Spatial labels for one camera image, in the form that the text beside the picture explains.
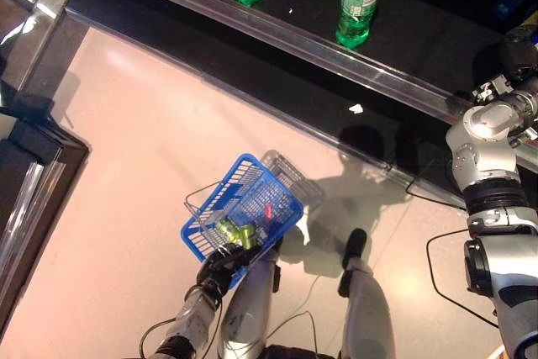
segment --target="shelf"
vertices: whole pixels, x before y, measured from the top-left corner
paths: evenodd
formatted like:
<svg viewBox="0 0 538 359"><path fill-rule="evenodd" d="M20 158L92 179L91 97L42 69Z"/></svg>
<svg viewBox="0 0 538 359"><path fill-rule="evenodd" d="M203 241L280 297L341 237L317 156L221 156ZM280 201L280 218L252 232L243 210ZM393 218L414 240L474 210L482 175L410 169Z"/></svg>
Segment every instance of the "shelf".
<svg viewBox="0 0 538 359"><path fill-rule="evenodd" d="M352 51L334 41L340 0L170 1L448 124L470 106L460 96L498 71L494 46L519 18L498 20L497 0L379 0L370 38ZM522 156L538 171L533 149Z"/></svg>

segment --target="shopping basket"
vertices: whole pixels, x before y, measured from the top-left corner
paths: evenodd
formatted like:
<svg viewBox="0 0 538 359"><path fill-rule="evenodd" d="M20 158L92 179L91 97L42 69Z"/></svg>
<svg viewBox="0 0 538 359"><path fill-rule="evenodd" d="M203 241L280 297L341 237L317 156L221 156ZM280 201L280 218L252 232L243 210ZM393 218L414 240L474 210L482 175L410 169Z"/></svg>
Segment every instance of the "shopping basket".
<svg viewBox="0 0 538 359"><path fill-rule="evenodd" d="M222 251L228 243L215 229L223 218L237 226L253 224L261 255L303 216L299 200L253 155L240 156L222 181L208 187L212 186L215 189L202 206L189 202L189 197L198 191L185 200L193 216L182 228L182 239L200 261L215 250ZM243 268L233 276L231 288L245 272Z"/></svg>

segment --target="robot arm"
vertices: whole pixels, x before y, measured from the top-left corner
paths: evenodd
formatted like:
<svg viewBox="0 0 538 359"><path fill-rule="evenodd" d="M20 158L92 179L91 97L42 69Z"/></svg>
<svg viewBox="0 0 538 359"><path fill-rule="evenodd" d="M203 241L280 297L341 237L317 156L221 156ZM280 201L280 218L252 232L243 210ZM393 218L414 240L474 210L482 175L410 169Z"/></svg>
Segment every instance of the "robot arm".
<svg viewBox="0 0 538 359"><path fill-rule="evenodd" d="M538 359L538 216L520 185L509 138L538 116L532 77L486 106L469 109L447 133L473 240L465 244L469 289L491 298L509 356Z"/></svg>
<svg viewBox="0 0 538 359"><path fill-rule="evenodd" d="M166 332L166 338L150 359L199 359L208 343L209 327L222 297L228 292L232 275L239 267L246 267L260 252L256 246L243 250L234 245L225 246L225 253L215 251L198 272L196 285L185 297L185 303L176 321Z"/></svg>

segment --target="cable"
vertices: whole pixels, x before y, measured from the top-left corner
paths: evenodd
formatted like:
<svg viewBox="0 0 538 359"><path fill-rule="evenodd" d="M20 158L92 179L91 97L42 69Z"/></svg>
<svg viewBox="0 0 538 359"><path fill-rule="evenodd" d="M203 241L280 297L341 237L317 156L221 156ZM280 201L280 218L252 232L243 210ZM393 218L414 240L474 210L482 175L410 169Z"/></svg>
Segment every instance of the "cable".
<svg viewBox="0 0 538 359"><path fill-rule="evenodd" d="M449 233L444 233L442 235L436 235L435 237L432 237L431 239L428 240L428 242L426 243L426 256L428 257L428 267L430 269L430 277L431 277L431 283L433 284L434 286L434 289L435 291L437 292L437 294L439 294L442 298L445 298L446 300L448 300L449 302L455 304L456 306L458 306L460 309L464 309L465 311L467 311L469 314L472 314L474 315L475 317L477 317L478 319L481 319L483 322L491 325L492 327L495 327L495 328L498 328L498 325L496 325L494 322L486 319L485 317L482 317L480 314L472 311L471 309L469 309L468 307L464 306L463 304L461 303L458 303L456 300L452 299L452 298L449 298L448 296L446 296L445 294L441 293L439 291L439 289L437 288L437 285L435 284L435 278L434 278L434 270L433 270L433 267L431 265L431 258L430 258L430 243L434 240L437 240L437 239L440 239L441 237L447 237L448 235L455 235L457 233L463 233L464 231L468 231L468 229L462 229L462 230L456 230L456 231L451 231Z"/></svg>
<svg viewBox="0 0 538 359"><path fill-rule="evenodd" d="M215 331L213 333L213 336L211 337L211 341L209 342L208 349L205 350L205 353L202 356L202 359L205 359L205 357L208 355L209 350L211 349L211 345L215 341L215 336L217 336L217 331L219 330L220 318L222 317L222 302L220 302L219 306L220 306L219 307L219 319L217 319L217 325L215 326Z"/></svg>
<svg viewBox="0 0 538 359"><path fill-rule="evenodd" d="M425 167L425 169L422 171L422 172L425 172L430 166L431 164L433 163L434 161L430 161L430 164L428 164L428 166ZM430 201L430 202L434 202L434 203L438 203L438 204L441 204L441 205L445 205L445 206L448 206L450 208L454 208L454 209L460 209L464 212L466 212L467 210L465 208L462 208L461 206L458 206L458 205L455 205L454 203L448 203L448 202L443 202L443 201L439 201L437 199L432 199L432 198L428 198L428 197L423 197L422 195L418 195L416 193L412 193L411 191L409 191L409 189L413 186L413 184L417 181L417 179L420 177L420 174L418 176L416 176L415 178L413 178L413 180L408 184L408 186L405 188L405 193L407 193L408 195L411 195L413 197L416 197L416 198L420 198L420 199L424 199L424 201Z"/></svg>
<svg viewBox="0 0 538 359"><path fill-rule="evenodd" d="M211 345L215 341L215 336L217 336L217 331L219 330L219 324L220 324L220 318L222 317L222 302L219 303L219 319L217 319L217 326L215 327L215 331L213 333L213 336L211 337L211 341L209 342L208 349L205 351L201 359L205 359L205 357L208 355L209 350L211 349ZM147 338L147 336L150 334L151 331L156 330L159 327L162 327L163 325L167 325L170 323L173 323L176 321L176 317L172 319L165 319L164 321L161 321L160 323L157 323L155 325L152 325L150 328L147 329L147 331L142 335L142 338L140 338L140 344L139 344L139 354L141 359L145 359L144 355L144 341Z"/></svg>
<svg viewBox="0 0 538 359"><path fill-rule="evenodd" d="M318 357L318 336L316 335L316 324L314 323L314 317L312 313L310 313L308 310L303 311L302 313L292 315L288 319L284 320L277 328L275 328L271 334L267 336L267 339L271 338L275 333L280 330L285 324L290 322L292 319L296 319L297 317L300 317L302 315L308 315L310 317L310 322L312 324L312 332L314 334L314 352L316 353L316 357Z"/></svg>
<svg viewBox="0 0 538 359"><path fill-rule="evenodd" d="M145 355L144 355L144 341L145 339L147 338L147 336L150 334L151 331L153 330L156 330L157 328L159 327L162 327L163 325L167 325L167 324L170 324L170 323L173 323L174 321L176 321L176 317L172 318L172 319L165 319L164 321L161 321L160 323L157 323L155 325L152 325L150 328L147 329L147 331L142 335L142 338L140 338L140 343L138 345L138 352L140 354L140 357L142 359L145 359Z"/></svg>
<svg viewBox="0 0 538 359"><path fill-rule="evenodd" d="M316 282L321 278L321 275L318 275L313 281L312 281L312 284L310 285L310 289L309 289L309 292L307 293L306 295L306 298L304 298L304 301L290 314L290 315L294 315L296 314L300 309L302 309L306 303L309 302L309 299L310 299L310 296L312 295L312 291L314 290L314 286L316 284Z"/></svg>

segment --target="tiled floor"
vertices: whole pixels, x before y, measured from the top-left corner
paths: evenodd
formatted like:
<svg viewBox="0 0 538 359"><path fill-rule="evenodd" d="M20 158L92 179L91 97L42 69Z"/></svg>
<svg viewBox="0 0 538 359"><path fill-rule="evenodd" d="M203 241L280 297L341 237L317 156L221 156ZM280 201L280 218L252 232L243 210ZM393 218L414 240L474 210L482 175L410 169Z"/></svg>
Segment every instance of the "tiled floor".
<svg viewBox="0 0 538 359"><path fill-rule="evenodd" d="M375 168L94 29L57 97L55 116L92 153L16 308L2 359L137 357L141 334L180 309L199 268L179 237L188 218L183 198L222 177L239 154L271 149L327 196L305 215L303 238L290 234L282 248L271 328L317 279L305 307L318 325L319 349L337 355L346 307L336 293L337 251L362 227L399 358L486 358L500 345L496 330L437 296L430 283L425 242L463 228L461 212L406 196ZM487 299L466 292L464 239L432 246L435 275L447 294L491 316ZM271 342L312 348L308 320L295 321ZM150 335L147 352L163 331Z"/></svg>

